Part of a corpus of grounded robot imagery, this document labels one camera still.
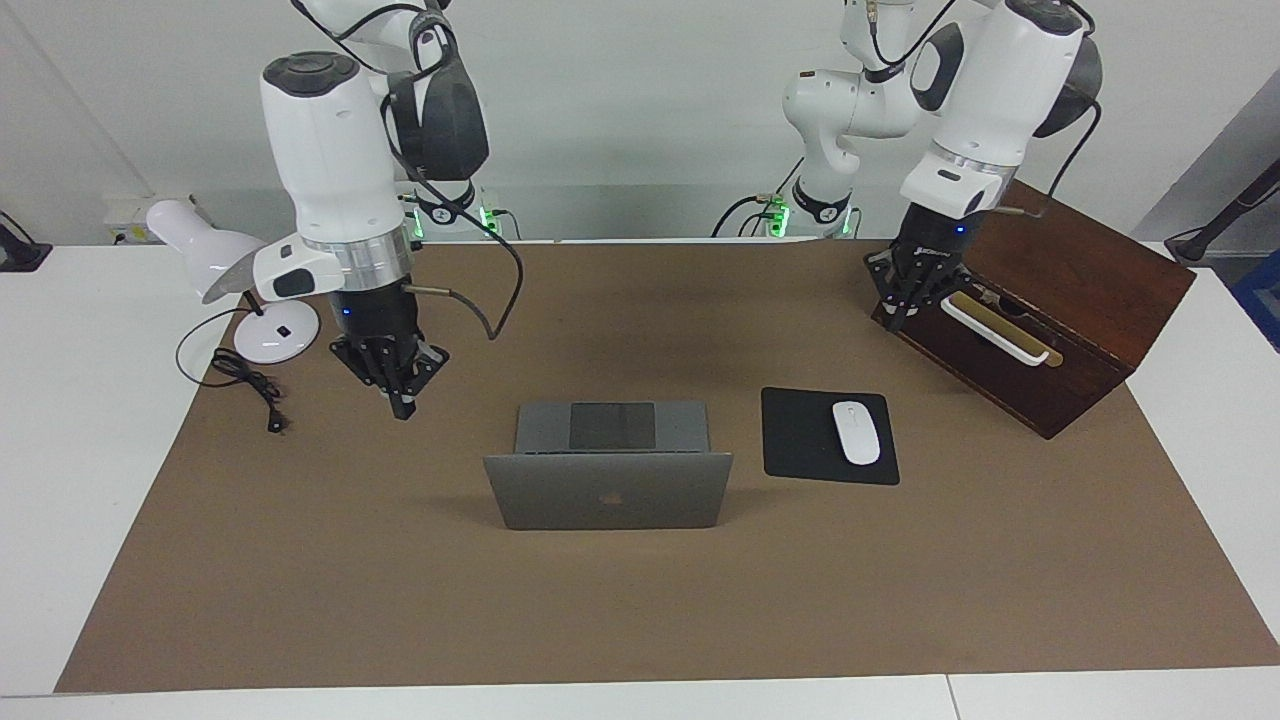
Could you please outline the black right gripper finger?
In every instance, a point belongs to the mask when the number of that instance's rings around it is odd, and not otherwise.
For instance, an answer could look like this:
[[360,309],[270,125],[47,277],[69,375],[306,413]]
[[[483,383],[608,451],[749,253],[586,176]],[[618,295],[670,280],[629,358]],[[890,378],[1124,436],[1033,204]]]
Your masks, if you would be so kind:
[[399,373],[399,418],[410,419],[416,413],[417,395],[449,361],[449,352],[440,346],[420,340],[410,365]]
[[376,387],[390,405],[394,419],[404,419],[403,383],[397,365],[396,351],[384,338],[337,338],[332,341],[332,354],[339,359],[357,379]]

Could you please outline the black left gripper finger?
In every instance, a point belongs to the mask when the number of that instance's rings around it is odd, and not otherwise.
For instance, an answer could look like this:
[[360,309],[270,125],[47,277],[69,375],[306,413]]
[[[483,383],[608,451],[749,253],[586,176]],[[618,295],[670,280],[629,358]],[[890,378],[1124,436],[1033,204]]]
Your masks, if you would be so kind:
[[936,305],[972,283],[972,274],[963,263],[915,263],[895,272],[895,332],[922,309]]
[[897,281],[891,255],[867,255],[867,269],[878,295],[878,323],[890,333],[899,333],[901,323],[897,305]]

